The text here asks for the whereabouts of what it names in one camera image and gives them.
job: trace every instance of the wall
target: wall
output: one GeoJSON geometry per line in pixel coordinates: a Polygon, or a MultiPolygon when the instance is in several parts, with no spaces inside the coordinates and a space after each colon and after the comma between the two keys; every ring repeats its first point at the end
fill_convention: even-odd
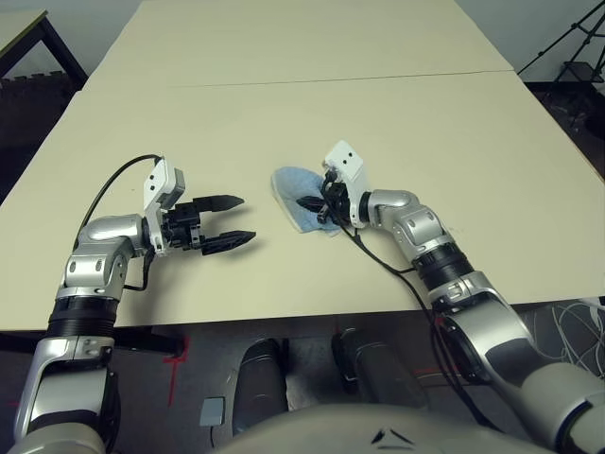
{"type": "MultiPolygon", "coordinates": [[[[578,21],[597,0],[457,0],[502,56],[519,71],[578,21]]],[[[584,26],[593,26],[605,13],[600,9],[584,26]]],[[[605,25],[600,27],[605,32],[605,25]]],[[[585,35],[573,31],[521,75],[526,81],[552,80],[581,45],[585,35]]],[[[595,38],[579,55],[595,64],[604,38],[595,38]]]]}
{"type": "MultiPolygon", "coordinates": [[[[596,0],[457,1],[517,70],[596,3],[596,0]]],[[[140,0],[0,0],[0,11],[47,9],[52,24],[90,74],[136,11],[139,3],[140,0]]],[[[574,53],[581,40],[580,32],[572,33],[528,69],[522,75],[523,79],[553,79],[562,61],[574,53]]],[[[585,59],[590,63],[596,61],[603,44],[605,40],[596,39],[587,50],[585,59]]],[[[30,75],[57,69],[59,67],[52,56],[39,45],[32,49],[8,76],[30,75]]]]}

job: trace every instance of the blue cloth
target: blue cloth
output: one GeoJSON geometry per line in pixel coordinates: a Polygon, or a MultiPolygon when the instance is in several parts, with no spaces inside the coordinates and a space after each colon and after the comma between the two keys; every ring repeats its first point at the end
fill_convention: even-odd
{"type": "Polygon", "coordinates": [[[273,197],[280,204],[290,222],[301,233],[313,230],[334,232],[340,230],[334,222],[318,222],[318,214],[297,204],[296,200],[305,196],[321,197],[323,178],[306,168],[282,167],[271,176],[273,197]]]}

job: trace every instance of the table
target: table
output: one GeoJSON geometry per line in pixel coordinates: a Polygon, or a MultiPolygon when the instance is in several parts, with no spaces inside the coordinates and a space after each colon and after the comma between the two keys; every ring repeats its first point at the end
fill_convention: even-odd
{"type": "Polygon", "coordinates": [[[85,89],[511,69],[454,0],[146,1],[85,89]]]}
{"type": "Polygon", "coordinates": [[[44,9],[0,12],[0,78],[42,41],[80,89],[88,76],[46,19],[44,9]]]}
{"type": "MultiPolygon", "coordinates": [[[[150,152],[183,169],[183,201],[246,200],[203,217],[208,235],[258,236],[229,253],[158,259],[147,292],[125,292],[117,325],[416,308],[346,237],[296,233],[271,197],[273,170],[320,171],[339,139],[365,159],[373,188],[411,190],[431,206],[511,303],[605,293],[603,182],[512,72],[84,90],[0,207],[10,257],[0,264],[0,330],[45,326],[90,201],[116,168],[150,152]]],[[[125,174],[95,214],[140,211],[148,172],[141,165],[125,174]]],[[[389,236],[363,237],[405,266],[389,236]]],[[[129,281],[139,279],[132,263],[129,281]]]]}

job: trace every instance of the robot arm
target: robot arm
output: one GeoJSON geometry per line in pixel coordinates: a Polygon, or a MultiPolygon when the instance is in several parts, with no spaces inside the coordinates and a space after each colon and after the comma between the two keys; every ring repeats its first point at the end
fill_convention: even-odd
{"type": "Polygon", "coordinates": [[[326,202],[356,228],[370,225],[393,235],[426,285],[438,328],[465,377],[492,384],[529,432],[551,449],[602,452],[603,382],[538,353],[514,310],[414,194],[368,191],[363,161],[344,142],[324,164],[326,202]]]}
{"type": "Polygon", "coordinates": [[[144,218],[99,218],[79,232],[26,378],[11,453],[43,446],[52,452],[111,451],[120,415],[117,377],[109,368],[112,332],[131,258],[145,257],[144,285],[138,288],[145,289],[155,254],[166,256],[174,248],[219,253],[255,236],[236,231],[205,237],[200,212],[228,210],[243,200],[197,198],[172,209],[184,188],[182,172],[162,159],[145,182],[144,218]]]}

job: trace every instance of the tripod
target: tripod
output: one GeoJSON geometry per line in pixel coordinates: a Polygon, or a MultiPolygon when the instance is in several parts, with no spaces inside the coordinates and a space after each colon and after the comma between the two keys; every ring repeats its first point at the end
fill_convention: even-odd
{"type": "Polygon", "coordinates": [[[536,62],[537,60],[539,60],[546,52],[548,52],[555,45],[557,45],[562,40],[564,40],[567,37],[567,35],[569,35],[572,31],[574,31],[574,30],[577,29],[577,30],[582,31],[586,35],[586,38],[584,39],[584,41],[582,41],[582,44],[580,45],[580,47],[578,48],[578,50],[576,51],[576,53],[573,55],[573,57],[569,61],[566,61],[563,64],[563,69],[557,75],[557,77],[553,80],[552,85],[554,85],[557,82],[559,82],[561,80],[563,74],[565,74],[565,72],[567,70],[569,70],[576,77],[576,79],[578,79],[579,81],[602,82],[603,79],[600,77],[600,74],[602,73],[603,68],[605,67],[605,44],[603,45],[603,49],[601,50],[601,53],[600,53],[600,56],[598,58],[598,61],[596,62],[595,68],[593,69],[592,74],[591,74],[591,76],[588,79],[582,80],[582,78],[579,77],[578,74],[574,72],[573,63],[576,60],[576,58],[578,57],[578,55],[581,53],[581,51],[584,50],[584,47],[586,47],[591,42],[591,40],[593,38],[605,38],[605,34],[603,34],[603,33],[597,33],[598,29],[601,27],[601,25],[603,24],[603,22],[605,22],[605,8],[604,7],[605,7],[605,0],[602,1],[602,2],[600,2],[598,5],[596,5],[594,8],[592,8],[590,11],[588,11],[588,13],[584,17],[582,17],[579,21],[577,21],[574,24],[572,24],[569,27],[569,30],[567,30],[565,33],[563,33],[558,39],[556,39],[546,49],[538,52],[538,56],[535,59],[533,59],[532,61],[530,61],[528,64],[526,64],[517,74],[520,75],[521,73],[523,73],[534,62],[536,62]],[[601,8],[603,8],[601,17],[596,21],[595,25],[591,29],[585,28],[582,25],[582,23],[585,22],[589,17],[591,17],[593,14],[595,14],[601,8]]]}

